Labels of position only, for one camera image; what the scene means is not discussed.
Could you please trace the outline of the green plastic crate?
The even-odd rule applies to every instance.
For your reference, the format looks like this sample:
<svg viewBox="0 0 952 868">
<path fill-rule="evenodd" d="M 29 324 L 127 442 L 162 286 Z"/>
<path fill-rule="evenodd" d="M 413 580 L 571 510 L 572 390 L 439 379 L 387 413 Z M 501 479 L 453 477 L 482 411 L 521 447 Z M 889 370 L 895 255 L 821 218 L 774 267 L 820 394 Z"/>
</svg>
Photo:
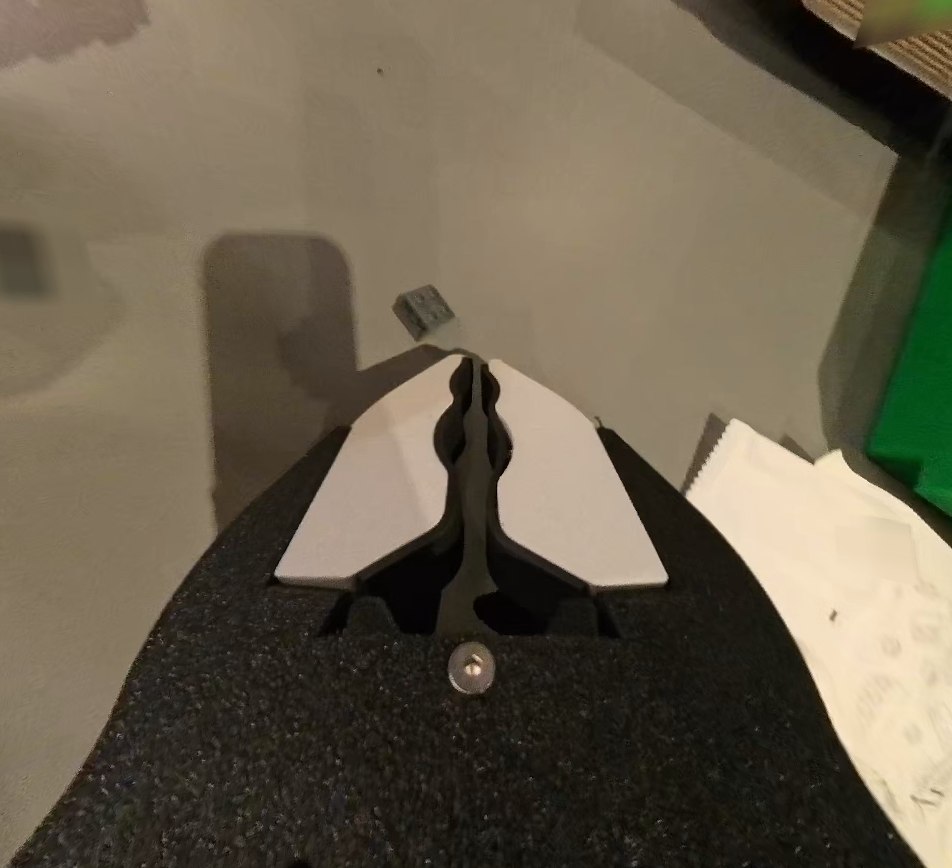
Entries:
<svg viewBox="0 0 952 868">
<path fill-rule="evenodd" d="M 946 219 L 865 454 L 951 516 L 951 224 Z"/>
</svg>

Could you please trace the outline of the white paper bag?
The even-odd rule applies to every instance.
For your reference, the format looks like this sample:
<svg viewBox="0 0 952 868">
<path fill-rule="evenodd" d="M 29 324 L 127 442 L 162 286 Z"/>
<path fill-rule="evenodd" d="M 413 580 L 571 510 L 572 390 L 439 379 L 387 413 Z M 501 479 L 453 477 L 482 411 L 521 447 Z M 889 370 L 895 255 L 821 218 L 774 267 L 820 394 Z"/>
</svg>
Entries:
<svg viewBox="0 0 952 868">
<path fill-rule="evenodd" d="M 841 451 L 810 462 L 737 420 L 686 496 L 766 590 L 903 839 L 950 866 L 950 545 Z"/>
</svg>

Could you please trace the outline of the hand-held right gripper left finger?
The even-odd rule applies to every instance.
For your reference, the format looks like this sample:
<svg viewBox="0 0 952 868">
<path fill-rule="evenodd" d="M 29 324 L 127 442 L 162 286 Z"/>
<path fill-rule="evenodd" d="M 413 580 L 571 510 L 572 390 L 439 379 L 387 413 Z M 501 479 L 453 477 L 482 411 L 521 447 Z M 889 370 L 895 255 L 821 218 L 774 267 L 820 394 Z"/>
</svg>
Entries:
<svg viewBox="0 0 952 868">
<path fill-rule="evenodd" d="M 366 409 L 303 514 L 273 576 L 354 589 L 450 521 L 473 362 L 451 354 Z"/>
</svg>

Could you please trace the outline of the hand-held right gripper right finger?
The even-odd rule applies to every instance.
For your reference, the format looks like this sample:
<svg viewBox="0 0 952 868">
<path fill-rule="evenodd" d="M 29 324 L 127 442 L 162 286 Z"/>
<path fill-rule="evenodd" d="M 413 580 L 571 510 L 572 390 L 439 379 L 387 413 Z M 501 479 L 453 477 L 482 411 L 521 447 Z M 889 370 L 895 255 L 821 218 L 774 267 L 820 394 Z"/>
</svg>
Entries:
<svg viewBox="0 0 952 868">
<path fill-rule="evenodd" d="M 589 417 L 502 360 L 487 363 L 502 426 L 502 536 L 595 592 L 663 587 L 668 574 Z"/>
</svg>

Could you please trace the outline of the grey desk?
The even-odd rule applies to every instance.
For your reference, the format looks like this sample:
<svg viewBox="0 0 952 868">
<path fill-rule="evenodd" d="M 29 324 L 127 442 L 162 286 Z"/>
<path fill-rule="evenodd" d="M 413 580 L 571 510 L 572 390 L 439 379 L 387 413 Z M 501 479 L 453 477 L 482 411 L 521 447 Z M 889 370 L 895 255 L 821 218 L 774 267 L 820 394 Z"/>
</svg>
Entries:
<svg viewBox="0 0 952 868">
<path fill-rule="evenodd" d="M 827 449 L 896 156 L 672 0 L 2 0 L 2 866 L 219 529 L 437 340 Z"/>
</svg>

